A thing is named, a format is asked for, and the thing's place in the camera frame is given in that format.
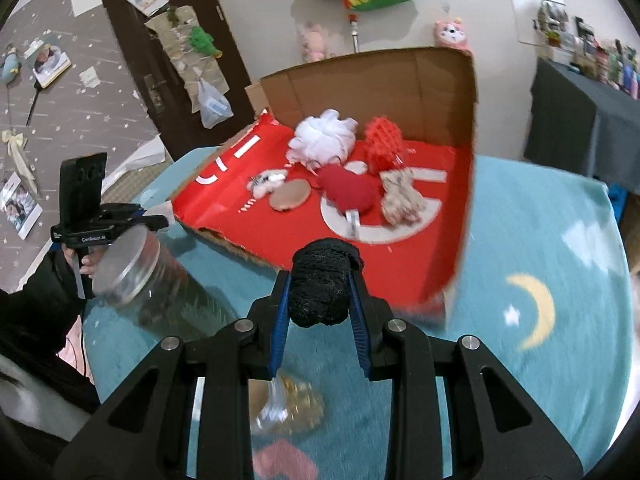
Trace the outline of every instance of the wall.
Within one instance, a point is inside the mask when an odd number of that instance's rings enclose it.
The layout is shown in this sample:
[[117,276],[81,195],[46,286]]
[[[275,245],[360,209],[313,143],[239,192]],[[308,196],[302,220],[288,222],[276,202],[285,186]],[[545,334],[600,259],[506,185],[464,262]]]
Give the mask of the wall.
[[[158,134],[134,99],[135,86],[102,7],[74,16],[70,0],[31,0],[6,22],[0,44],[14,43],[24,51],[45,31],[58,38],[69,69],[36,101],[30,126],[25,126],[34,78],[27,67],[0,92],[0,130],[27,139],[25,152],[36,168],[43,213],[22,242],[13,227],[0,219],[0,288],[13,290],[58,223],[60,163],[75,156],[108,152],[107,170],[114,170],[135,149]],[[79,73],[95,67],[101,83],[84,88]],[[0,174],[7,178],[14,162],[0,147]]]
[[[72,2],[76,12],[100,4],[100,0]],[[252,78],[301,61],[296,27],[307,21],[326,27],[337,54],[351,51],[346,14],[340,0],[220,2]],[[565,2],[572,14],[596,28],[600,38],[620,38],[640,47],[640,38],[617,0]],[[391,9],[363,13],[361,46],[363,50],[370,50],[431,44],[433,23],[444,16],[445,4],[450,5],[452,17],[463,19],[476,59],[478,152],[519,158],[529,121],[529,87],[535,70],[535,53],[533,47],[517,41],[511,0],[415,0]]]

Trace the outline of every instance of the white wall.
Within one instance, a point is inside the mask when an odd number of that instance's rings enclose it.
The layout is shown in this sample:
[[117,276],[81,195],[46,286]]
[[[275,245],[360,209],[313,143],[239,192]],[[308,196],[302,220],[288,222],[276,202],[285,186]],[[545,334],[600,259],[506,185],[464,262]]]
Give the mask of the white wall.
[[[29,0],[21,0],[18,6]],[[100,0],[72,0],[76,14]],[[252,78],[301,62],[296,27],[320,23],[337,54],[351,51],[340,0],[220,0]],[[565,0],[571,14],[593,25],[600,39],[619,38],[640,49],[640,38],[617,0]],[[478,78],[477,150],[519,158],[529,123],[529,88],[535,72],[532,46],[517,40],[511,0],[415,0],[360,15],[363,50],[433,43],[433,23],[444,16],[465,24]]]

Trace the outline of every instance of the white star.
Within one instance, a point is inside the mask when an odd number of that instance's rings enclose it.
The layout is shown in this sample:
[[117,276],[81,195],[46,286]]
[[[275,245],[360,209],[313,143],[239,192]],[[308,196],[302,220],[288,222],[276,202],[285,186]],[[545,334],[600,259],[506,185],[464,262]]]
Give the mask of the white star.
[[503,313],[504,322],[507,326],[520,325],[520,311],[513,307],[513,305],[509,305],[509,308],[505,310]]

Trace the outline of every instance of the ribbon bow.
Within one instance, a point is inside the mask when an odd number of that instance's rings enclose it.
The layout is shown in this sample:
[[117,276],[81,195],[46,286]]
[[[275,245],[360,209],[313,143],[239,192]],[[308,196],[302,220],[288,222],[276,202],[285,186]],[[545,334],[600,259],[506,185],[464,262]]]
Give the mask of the ribbon bow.
[[11,130],[3,130],[2,142],[7,144],[7,153],[14,160],[15,168],[18,173],[25,178],[29,187],[31,187],[33,192],[37,194],[38,188],[36,187],[36,177],[31,173],[30,165],[27,162],[27,157],[23,151],[23,148],[27,143],[24,135],[14,135]]

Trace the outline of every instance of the gray covered table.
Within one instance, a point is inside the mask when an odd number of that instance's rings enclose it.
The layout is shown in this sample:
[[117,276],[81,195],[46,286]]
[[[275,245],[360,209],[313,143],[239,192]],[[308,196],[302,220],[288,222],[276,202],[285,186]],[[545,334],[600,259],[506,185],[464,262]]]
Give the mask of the gray covered table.
[[531,94],[527,159],[640,192],[640,102],[541,58]]

